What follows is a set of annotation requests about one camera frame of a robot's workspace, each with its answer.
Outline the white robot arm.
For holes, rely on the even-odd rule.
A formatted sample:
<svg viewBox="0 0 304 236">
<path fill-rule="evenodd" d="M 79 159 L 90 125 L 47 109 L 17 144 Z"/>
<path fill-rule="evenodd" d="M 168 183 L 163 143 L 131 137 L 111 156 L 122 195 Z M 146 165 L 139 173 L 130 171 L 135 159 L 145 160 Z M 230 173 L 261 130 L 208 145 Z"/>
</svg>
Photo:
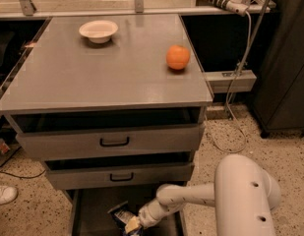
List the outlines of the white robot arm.
<svg viewBox="0 0 304 236">
<path fill-rule="evenodd" d="M 125 231 L 152 227 L 184 205 L 195 204 L 214 207 L 217 236 L 276 236 L 272 211 L 280 199 L 274 177 L 252 159 L 231 154 L 220 161 L 211 184 L 160 186 Z"/>
</svg>

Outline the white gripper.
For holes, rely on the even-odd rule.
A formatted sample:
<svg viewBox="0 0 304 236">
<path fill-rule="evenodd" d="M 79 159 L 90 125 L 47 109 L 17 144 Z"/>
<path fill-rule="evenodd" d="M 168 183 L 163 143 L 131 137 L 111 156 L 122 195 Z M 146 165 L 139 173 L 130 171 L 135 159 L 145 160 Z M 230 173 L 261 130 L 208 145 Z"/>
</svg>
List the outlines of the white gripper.
<svg viewBox="0 0 304 236">
<path fill-rule="evenodd" d="M 139 229 L 141 225 L 145 228 L 153 227 L 159 222 L 160 218 L 158 208 L 152 205 L 145 205 L 139 210 L 139 218 L 137 216 L 133 216 L 128 221 L 125 226 L 125 231 L 126 233 L 130 233 Z"/>
</svg>

